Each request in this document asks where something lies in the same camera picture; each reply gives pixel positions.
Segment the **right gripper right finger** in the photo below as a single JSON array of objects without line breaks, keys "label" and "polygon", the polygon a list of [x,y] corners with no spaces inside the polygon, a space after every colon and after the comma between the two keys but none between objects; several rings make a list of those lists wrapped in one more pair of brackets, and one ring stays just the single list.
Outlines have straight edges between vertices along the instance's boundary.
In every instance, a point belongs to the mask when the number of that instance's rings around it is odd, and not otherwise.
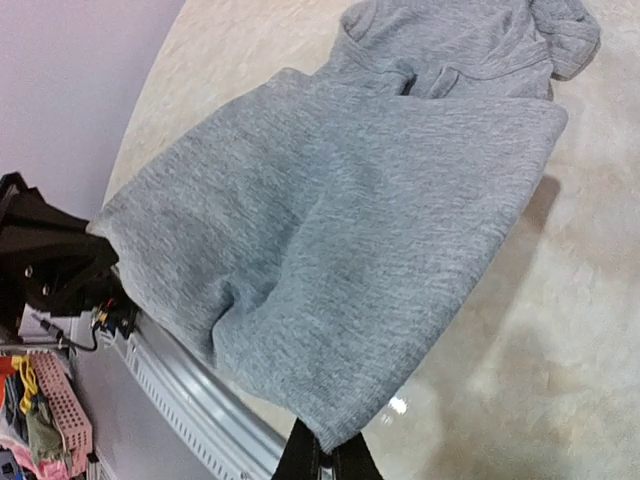
[{"label": "right gripper right finger", "polygon": [[383,480],[362,433],[336,447],[331,460],[336,480]]}]

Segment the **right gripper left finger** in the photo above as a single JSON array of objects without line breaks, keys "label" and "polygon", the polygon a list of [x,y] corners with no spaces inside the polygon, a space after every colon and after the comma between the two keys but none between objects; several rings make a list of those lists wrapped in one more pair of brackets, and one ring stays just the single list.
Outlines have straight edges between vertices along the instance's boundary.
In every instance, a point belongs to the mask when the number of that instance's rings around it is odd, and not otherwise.
[{"label": "right gripper left finger", "polygon": [[313,432],[297,419],[272,480],[318,480],[321,448]]}]

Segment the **grey tank top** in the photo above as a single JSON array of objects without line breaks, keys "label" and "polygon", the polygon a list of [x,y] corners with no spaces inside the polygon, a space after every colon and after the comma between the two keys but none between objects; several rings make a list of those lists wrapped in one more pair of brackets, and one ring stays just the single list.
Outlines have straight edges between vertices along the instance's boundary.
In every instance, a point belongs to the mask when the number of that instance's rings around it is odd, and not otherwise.
[{"label": "grey tank top", "polygon": [[447,328],[540,181],[592,59],[578,1],[363,1],[146,164],[89,231],[129,297],[330,451]]}]

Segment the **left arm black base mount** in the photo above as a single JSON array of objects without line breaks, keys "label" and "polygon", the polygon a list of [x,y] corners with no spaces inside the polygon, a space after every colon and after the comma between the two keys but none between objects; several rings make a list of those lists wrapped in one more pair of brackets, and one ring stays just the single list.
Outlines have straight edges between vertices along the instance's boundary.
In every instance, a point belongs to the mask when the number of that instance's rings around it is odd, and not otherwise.
[{"label": "left arm black base mount", "polygon": [[88,222],[48,204],[18,172],[1,178],[1,348],[97,350],[72,341],[55,317],[94,314],[90,328],[127,339],[138,307],[116,273],[110,243]]}]

